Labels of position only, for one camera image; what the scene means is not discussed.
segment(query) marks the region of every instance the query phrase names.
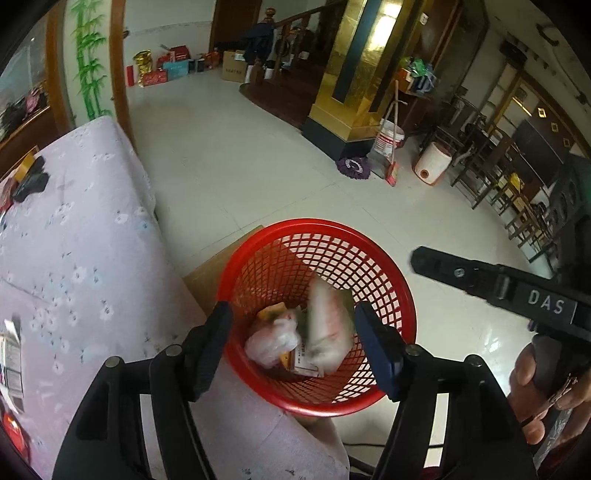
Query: basket rim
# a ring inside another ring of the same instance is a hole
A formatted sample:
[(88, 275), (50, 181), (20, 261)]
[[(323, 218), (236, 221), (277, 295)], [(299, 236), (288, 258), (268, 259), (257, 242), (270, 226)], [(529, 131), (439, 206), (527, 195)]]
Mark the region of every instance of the basket rim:
[[(291, 230), (295, 226), (318, 226), (321, 228), (329, 227), (337, 231), (342, 231), (347, 236), (355, 237), (355, 239), (358, 240), (361, 245), (369, 247), (369, 252), (367, 250), (364, 251), (371, 254), (371, 257), (379, 264), (383, 265), (389, 262), (398, 273), (396, 292), (400, 301), (401, 309), (404, 308), (405, 313), (405, 316), (402, 320), (403, 333), (406, 335), (407, 341), (410, 341), (411, 343), (416, 341), (417, 314), (413, 297), (411, 295), (408, 283), (397, 264), (378, 244), (376, 244), (366, 235), (352, 229), (351, 227), (341, 223), (332, 222), (330, 220), (315, 218), (284, 220), (282, 222), (266, 226), (258, 232), (255, 232), (238, 247), (226, 264), (217, 290), (217, 300), (231, 301), (235, 279), (238, 277), (238, 274), (245, 261), (251, 256), (253, 252), (264, 247), (271, 241), (284, 236), (281, 234), (282, 231), (287, 229)], [(246, 357), (244, 349), (233, 331), (230, 332), (224, 353), (226, 359), (237, 373), (238, 377), (240, 377), (240, 379), (252, 390), (254, 390), (259, 396), (273, 405), (295, 414), (314, 417), (334, 417), (347, 415), (373, 405), (385, 395), (377, 385), (372, 385), (369, 387), (369, 390), (365, 391), (358, 397), (350, 398), (342, 402), (318, 405), (302, 403), (297, 400), (286, 398), (283, 395), (279, 395), (274, 391), (265, 388), (261, 384), (259, 380), (261, 378), (261, 374), (259, 373), (258, 369), (254, 367), (254, 363), (248, 357)]]

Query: gold pillar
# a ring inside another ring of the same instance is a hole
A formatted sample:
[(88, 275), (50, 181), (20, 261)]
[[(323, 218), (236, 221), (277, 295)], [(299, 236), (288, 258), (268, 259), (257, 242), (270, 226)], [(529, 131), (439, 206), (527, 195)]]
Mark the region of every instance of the gold pillar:
[[(398, 68), (391, 62), (398, 63), (410, 38), (416, 37), (413, 32), (420, 26), (418, 17), (428, 1), (349, 0), (347, 3), (320, 90), (302, 127), (303, 135), (333, 159), (348, 156), (337, 152), (338, 143), (343, 144), (345, 151), (345, 144), (360, 141), (366, 148), (376, 136), (394, 95), (393, 75)], [(388, 82), (387, 87), (384, 91), (382, 85), (381, 101), (371, 108), (383, 79)]]

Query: broom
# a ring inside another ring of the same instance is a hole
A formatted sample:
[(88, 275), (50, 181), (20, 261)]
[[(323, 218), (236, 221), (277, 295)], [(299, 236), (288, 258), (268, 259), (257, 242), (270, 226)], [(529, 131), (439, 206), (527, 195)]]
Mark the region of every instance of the broom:
[(386, 171), (386, 181), (393, 187), (396, 185), (396, 176), (398, 175), (398, 165), (394, 160), (394, 151), (396, 150), (396, 127), (398, 126), (398, 80), (394, 81), (394, 138), (392, 145), (392, 155), (390, 156), (390, 166)]

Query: bamboo decal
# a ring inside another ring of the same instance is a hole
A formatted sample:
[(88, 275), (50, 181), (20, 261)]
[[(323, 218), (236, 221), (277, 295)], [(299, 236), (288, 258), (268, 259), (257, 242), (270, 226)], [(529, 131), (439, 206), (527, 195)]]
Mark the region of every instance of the bamboo decal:
[(73, 31), (78, 63), (76, 77), (80, 80), (80, 93), (88, 120), (94, 120), (101, 115), (112, 115), (110, 110), (100, 107), (100, 91), (104, 87), (107, 75), (100, 75), (105, 68), (95, 57), (96, 48), (107, 41), (98, 31), (105, 17), (103, 14), (96, 15), (96, 10), (102, 2), (103, 0), (77, 0), (70, 8), (72, 15), (76, 16), (76, 28)]

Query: bed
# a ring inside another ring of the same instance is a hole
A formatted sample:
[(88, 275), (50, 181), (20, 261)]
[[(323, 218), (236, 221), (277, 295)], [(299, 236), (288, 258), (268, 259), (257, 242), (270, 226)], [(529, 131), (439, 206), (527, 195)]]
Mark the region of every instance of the bed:
[[(20, 324), (23, 398), (15, 415), (30, 437), (31, 466), (49, 479), (105, 359), (152, 357), (204, 314), (167, 259), (148, 176), (110, 117), (40, 155), (50, 175), (45, 191), (10, 208), (0, 234), (0, 321)], [(148, 457), (153, 477), (165, 478), (149, 406), (142, 399)], [(317, 424), (317, 440), (223, 361), (191, 410), (220, 479), (348, 478), (330, 421)], [(314, 472), (306, 470), (311, 459)]]

